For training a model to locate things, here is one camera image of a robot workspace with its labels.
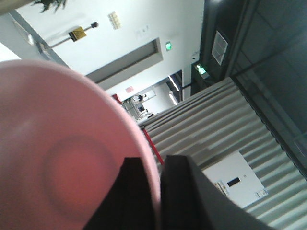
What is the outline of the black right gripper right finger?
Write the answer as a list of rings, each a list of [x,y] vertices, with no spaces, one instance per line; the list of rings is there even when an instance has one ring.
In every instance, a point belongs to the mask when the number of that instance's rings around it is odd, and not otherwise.
[[[164,230],[269,230],[223,195],[191,157],[168,155],[161,173]]]

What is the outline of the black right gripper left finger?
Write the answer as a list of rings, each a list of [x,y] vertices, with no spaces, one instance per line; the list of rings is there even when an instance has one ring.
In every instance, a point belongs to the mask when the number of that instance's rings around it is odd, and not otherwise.
[[[125,158],[107,196],[85,230],[154,230],[149,182],[140,158]]]

